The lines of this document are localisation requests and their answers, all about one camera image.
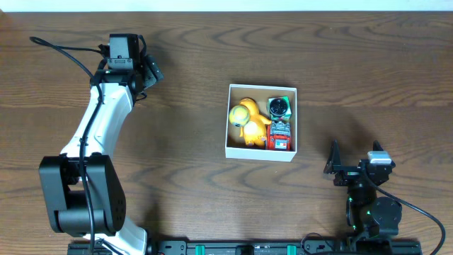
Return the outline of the black round cap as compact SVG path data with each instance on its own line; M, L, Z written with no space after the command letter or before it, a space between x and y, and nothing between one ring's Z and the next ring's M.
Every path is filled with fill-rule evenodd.
M268 99L268 112L274 118L282 118L289 113L290 104L287 96L269 98Z

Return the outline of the red toy robot car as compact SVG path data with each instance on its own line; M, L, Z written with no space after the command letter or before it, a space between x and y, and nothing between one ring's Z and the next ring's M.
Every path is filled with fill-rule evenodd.
M267 150L290 151L291 127L289 123L272 121L267 127Z

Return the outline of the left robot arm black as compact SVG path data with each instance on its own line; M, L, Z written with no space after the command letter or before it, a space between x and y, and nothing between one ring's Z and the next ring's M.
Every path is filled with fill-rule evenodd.
M87 241L69 254L150 254L147 231L127 216L111 157L135 103L164 75L142 35L112 34L96 52L102 60L87 71L90 100L74 136L39 165L47 216L54 232Z

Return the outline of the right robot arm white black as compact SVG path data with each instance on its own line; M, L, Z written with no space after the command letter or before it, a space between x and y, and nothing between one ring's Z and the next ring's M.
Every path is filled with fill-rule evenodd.
M373 150L367 153L366 159L359 160L356 166L346 166L341 161L338 142L332 142L323 172L335 176L335 186L348 188L346 218L347 224L354 229L349 238L350 246L370 239L389 239L398 234L402 205L392 198L377 196L378 187L389 180L395 166L378 141L373 142Z

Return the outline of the rubik's cube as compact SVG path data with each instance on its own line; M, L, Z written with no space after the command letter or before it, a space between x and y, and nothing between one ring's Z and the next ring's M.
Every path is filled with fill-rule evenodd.
M290 106L289 113L286 116L283 116L282 118L274 118L269 114L269 116L271 117L272 120L278 120L278 121L289 121L289 119L291 118L291 115L292 115L291 106Z

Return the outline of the yellow minion ball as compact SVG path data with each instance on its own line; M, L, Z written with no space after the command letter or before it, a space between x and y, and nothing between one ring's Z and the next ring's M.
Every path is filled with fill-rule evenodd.
M229 111L229 122L236 127L243 127L250 120L250 113L247 107L242 105L234 106Z

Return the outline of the orange duck-like toy figure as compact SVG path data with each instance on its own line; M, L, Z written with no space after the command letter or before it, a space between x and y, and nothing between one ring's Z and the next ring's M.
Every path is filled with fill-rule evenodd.
M244 138L246 146L264 148L268 137L267 125L272 121L260 114L258 104L253 99L244 98L239 104L246 107L250 114L248 122L241 128L240 136Z

